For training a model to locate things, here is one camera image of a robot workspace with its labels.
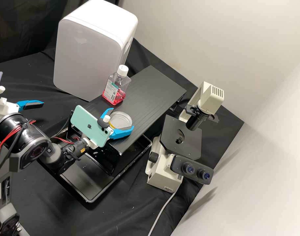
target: black knob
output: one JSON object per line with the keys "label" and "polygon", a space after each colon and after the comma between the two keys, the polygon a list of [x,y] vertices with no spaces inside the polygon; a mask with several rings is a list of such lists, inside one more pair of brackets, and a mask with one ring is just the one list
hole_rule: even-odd
{"label": "black knob", "polygon": [[210,174],[203,169],[197,171],[197,176],[203,180],[208,180],[210,178]]}
{"label": "black knob", "polygon": [[156,152],[151,152],[149,154],[148,160],[151,161],[151,162],[153,162],[153,163],[156,163],[157,160],[158,160],[158,158],[159,158],[159,154],[157,154]]}
{"label": "black knob", "polygon": [[184,173],[189,174],[189,175],[191,175],[195,172],[195,168],[189,162],[185,162],[183,164],[182,170],[183,170]]}

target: flask label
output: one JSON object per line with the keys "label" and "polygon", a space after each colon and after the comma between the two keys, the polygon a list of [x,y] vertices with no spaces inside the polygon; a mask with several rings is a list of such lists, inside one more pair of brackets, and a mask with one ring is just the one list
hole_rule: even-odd
{"label": "flask label", "polygon": [[111,80],[108,80],[104,91],[104,97],[106,97],[109,101],[114,102],[117,91],[118,86]]}

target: red wire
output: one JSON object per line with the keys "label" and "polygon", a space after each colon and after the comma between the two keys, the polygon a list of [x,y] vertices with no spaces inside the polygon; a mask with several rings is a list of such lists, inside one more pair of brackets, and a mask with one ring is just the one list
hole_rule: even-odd
{"label": "red wire", "polygon": [[[32,120],[32,121],[30,121],[30,124],[33,124],[33,123],[35,123],[36,122],[36,120]],[[14,134],[16,134],[17,132],[19,132],[20,130],[22,129],[22,127],[19,125],[19,126],[16,126],[16,127],[14,127],[14,129],[13,130],[11,130],[11,132],[1,141],[1,143],[0,143],[0,150],[1,150],[1,147],[2,147],[2,145],[10,138],[10,137],[12,137]]]}
{"label": "red wire", "polygon": [[65,139],[62,139],[62,138],[59,138],[59,137],[53,137],[53,138],[59,139],[60,141],[63,141],[63,142],[68,143],[68,144],[74,144],[73,142],[69,142],[69,141],[67,141]]}

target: microscope focus knob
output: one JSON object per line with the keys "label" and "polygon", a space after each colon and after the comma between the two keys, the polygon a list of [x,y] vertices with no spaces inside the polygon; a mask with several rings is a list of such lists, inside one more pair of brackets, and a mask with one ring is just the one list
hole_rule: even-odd
{"label": "microscope focus knob", "polygon": [[149,154],[148,160],[151,161],[151,162],[153,162],[153,163],[156,163],[157,160],[158,160],[158,158],[159,158],[159,154],[157,154],[156,152],[151,152]]}

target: microscope stage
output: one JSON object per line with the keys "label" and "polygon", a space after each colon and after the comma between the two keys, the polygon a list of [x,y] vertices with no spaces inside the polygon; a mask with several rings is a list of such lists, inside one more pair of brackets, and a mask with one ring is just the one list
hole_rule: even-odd
{"label": "microscope stage", "polygon": [[201,157],[202,130],[189,130],[185,122],[166,115],[160,143],[169,153],[197,160]]}

